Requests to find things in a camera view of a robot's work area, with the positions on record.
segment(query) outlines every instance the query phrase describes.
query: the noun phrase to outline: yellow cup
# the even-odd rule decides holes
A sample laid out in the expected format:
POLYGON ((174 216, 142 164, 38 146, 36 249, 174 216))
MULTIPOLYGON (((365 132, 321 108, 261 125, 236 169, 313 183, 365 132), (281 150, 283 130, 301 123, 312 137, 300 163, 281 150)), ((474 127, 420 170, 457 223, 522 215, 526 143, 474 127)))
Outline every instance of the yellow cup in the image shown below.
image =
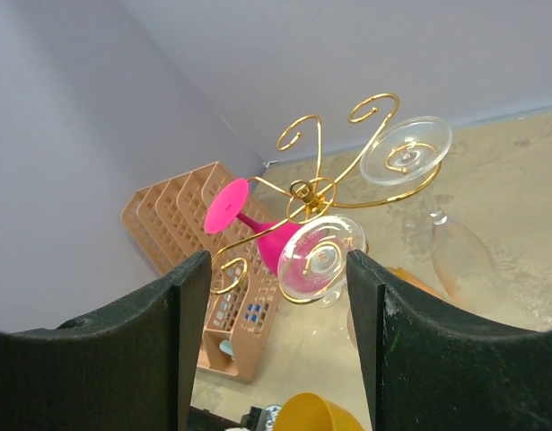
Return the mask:
POLYGON ((364 431, 347 410, 315 393, 292 397, 277 415, 274 431, 364 431))

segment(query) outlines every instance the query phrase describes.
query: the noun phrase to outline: gray wall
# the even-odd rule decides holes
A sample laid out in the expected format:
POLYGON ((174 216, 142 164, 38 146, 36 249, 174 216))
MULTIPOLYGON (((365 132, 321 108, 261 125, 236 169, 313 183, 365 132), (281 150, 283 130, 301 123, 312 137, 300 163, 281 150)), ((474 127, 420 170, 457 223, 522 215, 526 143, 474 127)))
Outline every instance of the gray wall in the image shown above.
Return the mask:
POLYGON ((552 0, 119 1, 265 160, 315 153, 275 148, 310 113, 363 145, 346 118, 378 92, 459 126, 552 105, 552 0))
POLYGON ((0 330, 54 327, 154 278, 119 221, 217 159, 261 172, 112 0, 0 0, 0 330))

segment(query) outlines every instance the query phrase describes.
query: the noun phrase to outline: pink dish rack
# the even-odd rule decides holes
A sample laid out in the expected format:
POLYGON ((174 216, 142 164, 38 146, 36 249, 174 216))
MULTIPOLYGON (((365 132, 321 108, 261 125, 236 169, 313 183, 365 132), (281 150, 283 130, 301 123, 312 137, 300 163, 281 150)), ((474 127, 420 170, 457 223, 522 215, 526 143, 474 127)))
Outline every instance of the pink dish rack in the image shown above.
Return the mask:
MULTIPOLYGON (((195 251, 206 249, 214 255, 252 235, 239 220, 215 235, 204 232, 208 206, 232 180, 233 175, 216 162, 140 189, 130 199, 122 221, 159 274, 195 251)), ((259 222, 274 220, 253 196, 243 213, 259 222)), ((248 260, 249 281, 229 294, 210 295, 197 365, 250 383, 282 296, 277 279, 264 267, 254 243, 228 253, 228 259, 233 256, 248 260)), ((227 286, 233 277, 235 274, 215 271, 212 283, 216 288, 227 286)))

